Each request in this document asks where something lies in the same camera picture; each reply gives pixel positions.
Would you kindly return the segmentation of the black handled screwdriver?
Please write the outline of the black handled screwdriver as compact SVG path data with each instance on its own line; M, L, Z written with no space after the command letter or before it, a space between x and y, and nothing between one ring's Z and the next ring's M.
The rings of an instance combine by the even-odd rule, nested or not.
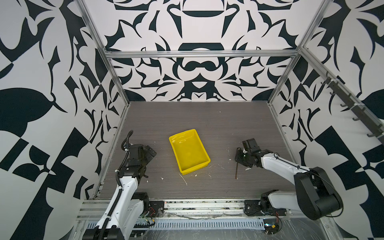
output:
M235 180L238 180L239 163L236 164Z

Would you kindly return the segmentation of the yellow plastic bin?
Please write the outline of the yellow plastic bin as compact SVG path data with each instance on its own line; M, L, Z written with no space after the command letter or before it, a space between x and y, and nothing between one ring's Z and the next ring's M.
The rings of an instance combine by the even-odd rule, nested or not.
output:
M182 175L190 174L210 164L211 159L196 129L170 136L169 141Z

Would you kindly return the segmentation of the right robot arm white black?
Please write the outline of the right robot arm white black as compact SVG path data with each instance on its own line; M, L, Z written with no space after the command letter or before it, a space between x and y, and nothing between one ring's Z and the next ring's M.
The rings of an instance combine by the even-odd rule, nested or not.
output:
M245 140L242 144L242 148L236 149L237 164L271 171L295 187L293 192L271 190L263 193L259 201L246 201L244 212L247 216L293 210L300 211L310 220L318 220L331 218L336 211L343 213L343 200L324 169L294 164L276 152L262 150L255 139Z

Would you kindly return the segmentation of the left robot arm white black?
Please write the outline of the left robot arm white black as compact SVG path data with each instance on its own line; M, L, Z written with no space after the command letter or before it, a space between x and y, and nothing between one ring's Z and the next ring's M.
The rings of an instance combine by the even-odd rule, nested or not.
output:
M127 240L139 217L148 212L148 194L137 192L148 163L156 156L150 146L128 144L126 156L115 170L117 188L101 219L93 229L85 230L83 240Z

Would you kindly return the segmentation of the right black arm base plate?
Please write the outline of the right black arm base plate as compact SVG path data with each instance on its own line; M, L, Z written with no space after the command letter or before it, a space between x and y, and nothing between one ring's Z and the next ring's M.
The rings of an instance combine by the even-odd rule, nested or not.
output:
M284 216L286 209L277 209L272 207L267 199L245 200L244 213L249 217L254 216L275 216L276 214Z

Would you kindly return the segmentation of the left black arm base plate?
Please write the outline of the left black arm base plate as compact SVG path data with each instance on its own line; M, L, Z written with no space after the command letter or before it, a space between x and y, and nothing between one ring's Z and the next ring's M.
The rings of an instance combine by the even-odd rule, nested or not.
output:
M164 201L149 201L144 205L143 216L147 218L156 218L164 213Z

